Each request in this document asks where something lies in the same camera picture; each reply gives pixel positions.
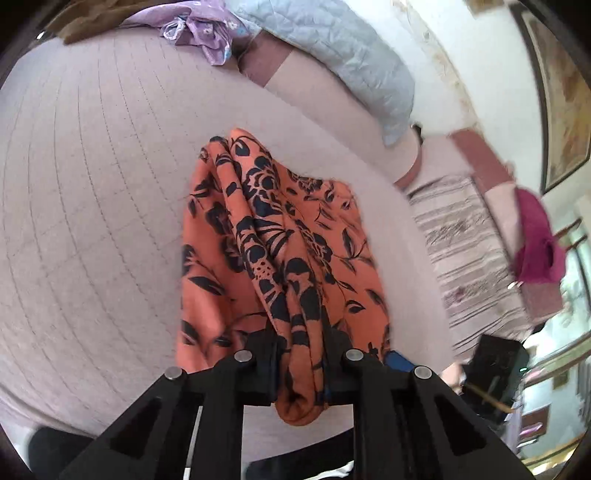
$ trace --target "striped fabric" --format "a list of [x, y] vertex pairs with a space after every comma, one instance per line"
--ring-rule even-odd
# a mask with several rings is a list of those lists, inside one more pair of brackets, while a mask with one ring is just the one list
[[521, 339], [530, 327], [501, 237], [473, 180], [447, 176], [409, 195], [449, 317], [454, 354], [467, 359], [481, 334]]

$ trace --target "orange cloth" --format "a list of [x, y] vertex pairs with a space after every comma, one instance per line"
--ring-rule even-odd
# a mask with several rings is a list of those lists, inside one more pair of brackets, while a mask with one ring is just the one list
[[210, 368], [270, 319], [282, 341], [275, 404], [305, 425], [325, 408], [322, 321], [383, 357], [389, 321], [348, 186], [300, 177], [235, 129], [202, 149], [183, 227], [177, 361]]

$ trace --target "magenta garment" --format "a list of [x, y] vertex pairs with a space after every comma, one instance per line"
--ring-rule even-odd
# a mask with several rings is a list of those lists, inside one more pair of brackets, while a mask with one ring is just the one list
[[538, 198], [528, 190], [515, 189], [524, 246], [515, 256], [515, 274], [525, 283], [558, 282], [566, 274], [566, 253], [550, 228]]
[[175, 45], [201, 47], [211, 65], [223, 65], [232, 56], [232, 43], [246, 46], [250, 37], [243, 23], [223, 1], [194, 1], [156, 5], [123, 21], [121, 26], [149, 25]]

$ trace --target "black device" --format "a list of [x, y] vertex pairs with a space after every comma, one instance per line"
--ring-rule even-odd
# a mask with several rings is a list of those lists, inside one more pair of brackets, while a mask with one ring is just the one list
[[[353, 477], [363, 480], [531, 479], [521, 461], [427, 367], [393, 370], [324, 325], [325, 395], [353, 404]], [[60, 475], [61, 480], [181, 479], [197, 409], [190, 479], [238, 480], [244, 405], [277, 396], [277, 337], [268, 326], [246, 350], [187, 375], [173, 367]]]
[[495, 425], [502, 424], [513, 406], [515, 392], [529, 361], [529, 353], [518, 341], [482, 335], [465, 369], [462, 398], [482, 418]]

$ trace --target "brown blanket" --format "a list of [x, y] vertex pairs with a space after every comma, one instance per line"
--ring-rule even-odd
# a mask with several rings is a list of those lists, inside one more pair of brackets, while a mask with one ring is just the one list
[[389, 350], [384, 294], [348, 186], [300, 177], [235, 129], [202, 149], [184, 214], [177, 360], [193, 372], [270, 321], [281, 345], [275, 404], [293, 425], [324, 409], [323, 323]]
[[47, 26], [46, 30], [74, 43], [112, 30], [131, 15], [170, 0], [74, 0]]

